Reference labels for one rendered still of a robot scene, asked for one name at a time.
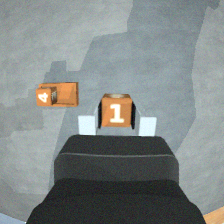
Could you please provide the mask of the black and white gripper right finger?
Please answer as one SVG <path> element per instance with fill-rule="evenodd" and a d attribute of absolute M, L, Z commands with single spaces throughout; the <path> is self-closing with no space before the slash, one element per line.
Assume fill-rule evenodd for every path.
<path fill-rule="evenodd" d="M 137 99 L 132 99 L 131 126 L 136 136 L 154 136 L 156 117 L 148 115 Z"/>

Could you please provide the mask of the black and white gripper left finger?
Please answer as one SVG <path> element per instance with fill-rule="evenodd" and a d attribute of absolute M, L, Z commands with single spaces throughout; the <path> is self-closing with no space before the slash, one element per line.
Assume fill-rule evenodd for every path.
<path fill-rule="evenodd" d="M 101 98 L 96 98 L 87 113 L 78 116 L 79 134 L 97 135 L 102 124 L 102 102 Z"/>

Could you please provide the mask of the orange open tray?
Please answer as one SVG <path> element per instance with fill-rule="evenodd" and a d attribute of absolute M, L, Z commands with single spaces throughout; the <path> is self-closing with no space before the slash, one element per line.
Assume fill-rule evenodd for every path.
<path fill-rule="evenodd" d="M 79 105 L 78 82 L 42 83 L 41 87 L 57 87 L 57 103 L 52 106 L 77 107 Z"/>

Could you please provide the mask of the orange cube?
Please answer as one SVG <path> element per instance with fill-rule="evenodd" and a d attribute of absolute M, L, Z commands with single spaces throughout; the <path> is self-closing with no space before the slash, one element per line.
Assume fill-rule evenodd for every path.
<path fill-rule="evenodd" d="M 102 102 L 103 127 L 130 127 L 132 99 L 129 94 L 105 93 Z"/>
<path fill-rule="evenodd" d="M 57 103 L 57 87 L 41 87 L 36 89 L 37 106 L 52 106 Z"/>

